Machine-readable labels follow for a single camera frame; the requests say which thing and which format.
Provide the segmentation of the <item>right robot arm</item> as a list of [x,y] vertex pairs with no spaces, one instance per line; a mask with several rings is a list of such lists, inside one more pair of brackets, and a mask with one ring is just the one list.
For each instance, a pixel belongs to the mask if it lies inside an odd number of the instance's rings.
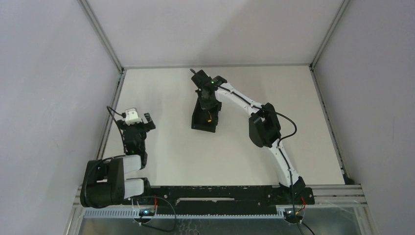
[[248,134],[251,142],[270,151],[275,160],[279,185],[283,199],[290,204],[302,198],[305,189],[303,178],[297,173],[284,147],[278,113],[271,103],[262,104],[235,89],[225,78],[210,77],[204,70],[192,72],[191,81],[197,87],[197,101],[191,118],[191,128],[214,133],[219,122],[219,113],[224,100],[242,109],[248,118]]

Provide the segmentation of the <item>yellow black screwdriver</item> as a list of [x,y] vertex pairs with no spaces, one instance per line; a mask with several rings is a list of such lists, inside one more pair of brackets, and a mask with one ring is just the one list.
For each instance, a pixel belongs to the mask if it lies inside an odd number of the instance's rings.
[[206,119],[207,119],[207,123],[211,123],[212,122],[212,115],[211,115],[211,113],[209,111],[207,111]]

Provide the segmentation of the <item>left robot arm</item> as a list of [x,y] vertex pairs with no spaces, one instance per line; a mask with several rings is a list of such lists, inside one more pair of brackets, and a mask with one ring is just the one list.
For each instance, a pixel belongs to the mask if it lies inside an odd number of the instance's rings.
[[122,155],[88,161],[80,193],[83,207],[101,209],[119,205],[132,196],[141,204],[152,200],[153,191],[145,186],[145,178],[126,177],[126,174],[142,170],[147,165],[145,140],[147,133],[156,126],[149,113],[145,113],[144,117],[146,121],[140,117],[117,120],[122,137]]

